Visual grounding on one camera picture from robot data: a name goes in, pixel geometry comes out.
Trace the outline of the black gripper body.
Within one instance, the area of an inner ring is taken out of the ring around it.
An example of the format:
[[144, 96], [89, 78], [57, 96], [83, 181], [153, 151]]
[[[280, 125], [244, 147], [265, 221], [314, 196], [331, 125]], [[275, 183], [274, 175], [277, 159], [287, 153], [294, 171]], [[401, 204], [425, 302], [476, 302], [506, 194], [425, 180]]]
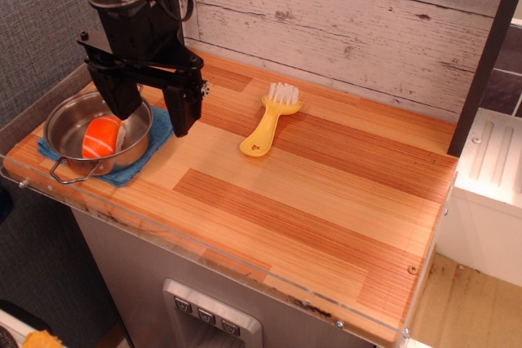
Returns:
[[180, 37], [179, 10], [163, 0], [89, 0], [99, 14], [103, 31], [82, 32], [77, 42], [85, 47], [98, 69], [126, 70], [138, 83], [180, 88], [188, 100], [208, 93], [202, 79], [203, 59]]

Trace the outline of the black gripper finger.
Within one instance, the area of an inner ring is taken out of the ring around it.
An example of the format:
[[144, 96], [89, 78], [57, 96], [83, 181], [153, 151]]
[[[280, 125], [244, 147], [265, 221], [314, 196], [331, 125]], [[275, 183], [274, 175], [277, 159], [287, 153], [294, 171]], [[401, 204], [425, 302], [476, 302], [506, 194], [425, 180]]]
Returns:
[[168, 86], [163, 90], [163, 98], [175, 136], [184, 137], [201, 118], [201, 92], [198, 89]]
[[125, 77], [121, 69], [102, 69], [88, 64], [98, 92], [116, 117], [129, 117], [142, 104], [142, 98], [134, 81]]

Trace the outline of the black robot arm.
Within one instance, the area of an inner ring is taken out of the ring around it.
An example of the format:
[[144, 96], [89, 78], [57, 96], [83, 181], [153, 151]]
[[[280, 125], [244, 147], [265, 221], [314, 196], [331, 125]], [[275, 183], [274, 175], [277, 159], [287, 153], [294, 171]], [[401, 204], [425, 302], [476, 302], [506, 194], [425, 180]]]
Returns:
[[138, 86], [158, 88], [176, 136], [185, 136], [201, 118], [208, 88], [203, 59], [184, 44], [185, 11], [179, 0], [88, 0], [97, 11], [102, 31], [83, 32], [77, 40], [97, 90], [111, 112], [127, 119], [142, 102]]

